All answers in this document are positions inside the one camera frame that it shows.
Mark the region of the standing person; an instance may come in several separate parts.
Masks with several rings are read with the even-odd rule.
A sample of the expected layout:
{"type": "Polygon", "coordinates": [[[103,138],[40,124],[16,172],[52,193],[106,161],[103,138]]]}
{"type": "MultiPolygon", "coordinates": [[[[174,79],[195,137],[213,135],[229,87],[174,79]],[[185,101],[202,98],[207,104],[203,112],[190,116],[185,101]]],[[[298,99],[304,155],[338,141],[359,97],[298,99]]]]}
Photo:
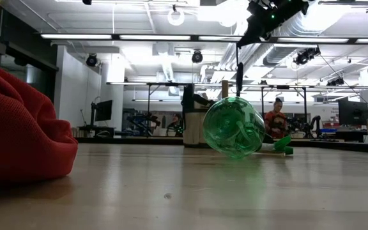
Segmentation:
{"type": "Polygon", "coordinates": [[[264,116],[266,133],[274,139],[281,139],[288,132],[286,116],[281,112],[282,106],[282,100],[276,98],[273,103],[273,109],[264,116]]]}

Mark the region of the black overhead light bar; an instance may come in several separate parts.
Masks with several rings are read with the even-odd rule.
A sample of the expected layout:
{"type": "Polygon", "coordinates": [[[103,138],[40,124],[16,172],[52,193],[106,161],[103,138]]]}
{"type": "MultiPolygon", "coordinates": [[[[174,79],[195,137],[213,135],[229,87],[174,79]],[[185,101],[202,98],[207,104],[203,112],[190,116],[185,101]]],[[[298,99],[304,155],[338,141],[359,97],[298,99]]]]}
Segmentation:
{"type": "MultiPolygon", "coordinates": [[[[187,35],[187,34],[69,34],[57,33],[41,35],[42,38],[48,40],[77,40],[77,41],[129,41],[129,42],[216,42],[216,43],[238,43],[244,42],[246,39],[242,36],[229,35],[187,35]]],[[[282,37],[273,36],[267,40],[258,38],[256,43],[285,43],[285,44],[325,44],[325,45],[368,45],[368,38],[356,37],[282,37]]]]}

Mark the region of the green plastic spray bottle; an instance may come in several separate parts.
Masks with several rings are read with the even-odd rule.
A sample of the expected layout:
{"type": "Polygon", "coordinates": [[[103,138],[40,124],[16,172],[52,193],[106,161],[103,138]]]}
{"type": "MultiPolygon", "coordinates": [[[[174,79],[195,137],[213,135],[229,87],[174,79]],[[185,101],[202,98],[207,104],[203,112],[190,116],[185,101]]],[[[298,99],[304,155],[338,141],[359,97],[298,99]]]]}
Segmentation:
{"type": "Polygon", "coordinates": [[[203,121],[206,143],[230,158],[245,158],[255,153],[292,155],[290,136],[275,141],[260,113],[245,99],[232,96],[213,104],[203,121]]]}

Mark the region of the round white ceiling lamp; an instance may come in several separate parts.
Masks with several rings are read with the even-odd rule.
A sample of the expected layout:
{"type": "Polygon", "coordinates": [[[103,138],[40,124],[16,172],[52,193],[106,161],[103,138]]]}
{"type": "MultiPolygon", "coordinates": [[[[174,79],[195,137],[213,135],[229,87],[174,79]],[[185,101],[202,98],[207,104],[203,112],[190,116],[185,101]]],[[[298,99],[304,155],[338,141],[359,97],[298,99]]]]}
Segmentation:
{"type": "Polygon", "coordinates": [[[167,21],[172,26],[180,26],[185,21],[185,12],[174,4],[167,14],[167,21]]]}

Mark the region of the black metal frame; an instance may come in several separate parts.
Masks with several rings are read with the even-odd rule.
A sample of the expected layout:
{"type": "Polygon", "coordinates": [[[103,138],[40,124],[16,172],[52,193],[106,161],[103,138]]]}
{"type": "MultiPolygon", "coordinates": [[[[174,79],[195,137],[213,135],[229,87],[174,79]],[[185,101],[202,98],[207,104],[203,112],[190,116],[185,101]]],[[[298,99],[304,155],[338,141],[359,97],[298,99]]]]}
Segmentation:
{"type": "MultiPolygon", "coordinates": [[[[202,84],[202,83],[186,83],[186,82],[107,82],[107,85],[115,85],[115,86],[147,86],[149,93],[148,93],[148,103],[150,101],[150,94],[151,94],[151,87],[157,86],[158,88],[160,86],[165,87],[184,87],[184,86],[193,86],[195,88],[206,88],[206,89],[215,89],[220,88],[222,90],[222,96],[224,96],[224,82],[221,84],[202,84]]],[[[304,115],[305,120],[308,121],[307,118],[307,90],[314,88],[314,86],[292,86],[292,85],[265,85],[265,84],[245,84],[242,83],[236,83],[236,84],[228,84],[228,88],[236,87],[236,95],[240,96],[241,92],[244,91],[244,88],[254,88],[261,92],[261,114],[265,113],[264,110],[264,91],[287,91],[287,90],[295,90],[300,96],[303,98],[303,102],[300,102],[300,104],[303,104],[304,106],[304,115]]]]}

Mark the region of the small black computer monitor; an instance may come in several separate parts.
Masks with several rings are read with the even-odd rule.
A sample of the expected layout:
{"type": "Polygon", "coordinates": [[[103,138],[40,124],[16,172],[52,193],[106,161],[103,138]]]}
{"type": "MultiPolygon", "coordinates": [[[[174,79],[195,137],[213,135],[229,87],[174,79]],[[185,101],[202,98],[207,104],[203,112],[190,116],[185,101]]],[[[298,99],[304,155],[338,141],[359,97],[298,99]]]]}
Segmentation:
{"type": "Polygon", "coordinates": [[[91,121],[90,125],[94,126],[96,121],[108,121],[112,116],[112,100],[91,103],[91,121]]]}

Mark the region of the seated person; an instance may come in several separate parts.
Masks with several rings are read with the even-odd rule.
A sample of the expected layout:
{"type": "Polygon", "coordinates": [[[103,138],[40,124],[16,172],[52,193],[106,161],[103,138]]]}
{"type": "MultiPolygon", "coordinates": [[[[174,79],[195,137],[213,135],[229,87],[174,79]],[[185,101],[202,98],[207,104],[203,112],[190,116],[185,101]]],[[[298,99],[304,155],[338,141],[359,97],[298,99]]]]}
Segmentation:
{"type": "Polygon", "coordinates": [[[174,113],[172,122],[167,126],[167,136],[183,137],[183,120],[180,114],[174,113]]]}

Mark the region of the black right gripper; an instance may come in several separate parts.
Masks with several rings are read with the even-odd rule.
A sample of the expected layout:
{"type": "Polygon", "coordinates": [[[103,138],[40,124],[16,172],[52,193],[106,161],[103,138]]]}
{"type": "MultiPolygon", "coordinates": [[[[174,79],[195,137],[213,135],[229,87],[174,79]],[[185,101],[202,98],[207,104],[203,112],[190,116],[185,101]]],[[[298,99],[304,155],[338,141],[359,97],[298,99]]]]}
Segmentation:
{"type": "Polygon", "coordinates": [[[306,0],[250,0],[247,11],[251,16],[247,19],[245,34],[237,42],[243,47],[260,42],[267,33],[281,26],[297,13],[307,13],[309,3],[306,0]]]}

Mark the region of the red knit glove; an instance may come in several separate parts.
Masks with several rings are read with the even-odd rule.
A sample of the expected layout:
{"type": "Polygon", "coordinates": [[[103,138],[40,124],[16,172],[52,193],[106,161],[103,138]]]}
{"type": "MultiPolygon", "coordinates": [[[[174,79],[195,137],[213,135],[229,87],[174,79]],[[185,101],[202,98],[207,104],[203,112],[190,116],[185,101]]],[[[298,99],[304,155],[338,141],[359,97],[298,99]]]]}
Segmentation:
{"type": "Polygon", "coordinates": [[[0,68],[0,185],[66,176],[77,149],[51,100],[0,68]]]}

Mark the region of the beige canvas gardening bag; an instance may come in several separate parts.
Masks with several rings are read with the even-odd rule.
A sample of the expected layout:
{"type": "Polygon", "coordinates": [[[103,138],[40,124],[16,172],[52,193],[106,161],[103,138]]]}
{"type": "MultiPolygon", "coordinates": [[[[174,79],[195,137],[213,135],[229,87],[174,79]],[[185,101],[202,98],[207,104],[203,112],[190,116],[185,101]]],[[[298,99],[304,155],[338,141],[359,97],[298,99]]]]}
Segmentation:
{"type": "Polygon", "coordinates": [[[181,101],[183,114],[183,144],[186,148],[209,148],[204,140],[203,121],[209,108],[215,103],[206,95],[195,93],[195,85],[183,88],[181,101]]]}

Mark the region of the large black computer monitor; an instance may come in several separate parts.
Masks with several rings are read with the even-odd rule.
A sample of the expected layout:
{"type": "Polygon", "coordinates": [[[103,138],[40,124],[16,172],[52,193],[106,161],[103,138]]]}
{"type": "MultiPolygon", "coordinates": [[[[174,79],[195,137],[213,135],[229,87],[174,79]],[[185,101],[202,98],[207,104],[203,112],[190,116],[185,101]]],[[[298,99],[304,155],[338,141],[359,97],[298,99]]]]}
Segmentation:
{"type": "Polygon", "coordinates": [[[364,102],[339,100],[340,125],[366,125],[368,120],[368,105],[364,102]]]}

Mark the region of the silver ventilation duct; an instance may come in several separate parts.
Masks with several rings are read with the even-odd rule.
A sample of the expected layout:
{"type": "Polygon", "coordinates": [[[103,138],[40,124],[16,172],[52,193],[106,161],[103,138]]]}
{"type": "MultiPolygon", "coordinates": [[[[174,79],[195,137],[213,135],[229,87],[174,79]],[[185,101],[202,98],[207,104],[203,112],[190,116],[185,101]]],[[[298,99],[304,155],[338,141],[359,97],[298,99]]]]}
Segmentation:
{"type": "MultiPolygon", "coordinates": [[[[335,19],[327,16],[326,6],[312,5],[307,10],[307,14],[298,12],[296,15],[287,20],[283,25],[272,31],[274,36],[317,36],[330,26],[335,24],[335,19]]],[[[272,49],[263,58],[265,66],[276,66],[283,59],[288,57],[296,50],[295,47],[276,47],[272,45],[272,49]]]]}

